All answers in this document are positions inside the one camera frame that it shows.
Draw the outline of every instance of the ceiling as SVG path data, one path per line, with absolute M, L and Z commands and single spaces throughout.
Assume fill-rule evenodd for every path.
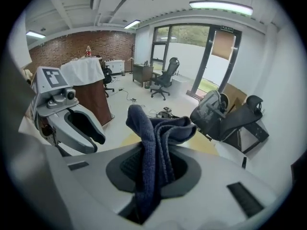
M 191 10 L 191 0 L 33 0 L 26 8 L 26 29 L 52 35 L 61 31 L 117 24 L 125 26 L 170 12 Z M 223 0 L 253 7 L 252 19 L 282 27 L 281 8 L 274 0 Z M 27 36 L 28 45 L 36 39 Z

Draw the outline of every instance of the exit sign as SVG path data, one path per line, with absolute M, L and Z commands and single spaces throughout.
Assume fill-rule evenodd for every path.
M 228 32 L 231 32 L 231 33 L 234 32 L 233 28 L 228 27 L 228 26 L 224 26 L 224 25 L 221 25 L 221 30 L 228 31 Z

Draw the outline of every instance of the white cabinet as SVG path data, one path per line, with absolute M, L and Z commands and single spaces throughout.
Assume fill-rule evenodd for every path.
M 108 66 L 108 68 L 111 69 L 112 74 L 113 73 L 121 73 L 125 70 L 125 61 L 124 60 L 111 60 L 111 61 L 105 61 L 105 65 Z

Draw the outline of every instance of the green grass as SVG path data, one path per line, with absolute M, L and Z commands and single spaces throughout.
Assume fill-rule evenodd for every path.
M 208 93 L 211 90 L 217 90 L 219 86 L 217 86 L 216 84 L 206 80 L 206 79 L 202 79 L 201 83 L 199 85 L 199 89 Z
M 153 69 L 154 70 L 162 70 L 162 63 L 153 62 Z

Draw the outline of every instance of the tree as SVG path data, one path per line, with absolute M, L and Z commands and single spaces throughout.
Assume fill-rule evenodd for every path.
M 169 27 L 158 28 L 157 41 L 166 41 Z M 203 25 L 175 25 L 172 27 L 172 43 L 206 47 L 209 27 Z

